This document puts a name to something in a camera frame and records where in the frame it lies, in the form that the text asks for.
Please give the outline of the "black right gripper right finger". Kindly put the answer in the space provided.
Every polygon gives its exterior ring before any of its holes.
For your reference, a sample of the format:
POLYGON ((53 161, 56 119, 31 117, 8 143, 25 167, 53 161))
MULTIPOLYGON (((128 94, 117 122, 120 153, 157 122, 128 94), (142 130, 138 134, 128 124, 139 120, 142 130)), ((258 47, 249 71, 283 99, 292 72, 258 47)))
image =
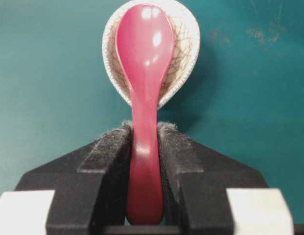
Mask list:
POLYGON ((187 235, 292 235, 286 201, 262 174, 160 122, 165 217, 187 235))

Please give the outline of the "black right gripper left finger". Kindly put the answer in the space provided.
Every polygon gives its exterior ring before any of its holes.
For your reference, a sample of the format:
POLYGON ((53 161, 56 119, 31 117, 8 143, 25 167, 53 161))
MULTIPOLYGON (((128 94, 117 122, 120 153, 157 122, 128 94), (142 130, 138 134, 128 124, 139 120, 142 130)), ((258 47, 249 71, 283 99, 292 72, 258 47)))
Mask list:
POLYGON ((0 235, 97 235, 123 225, 131 143, 126 122, 25 173, 0 197, 0 235))

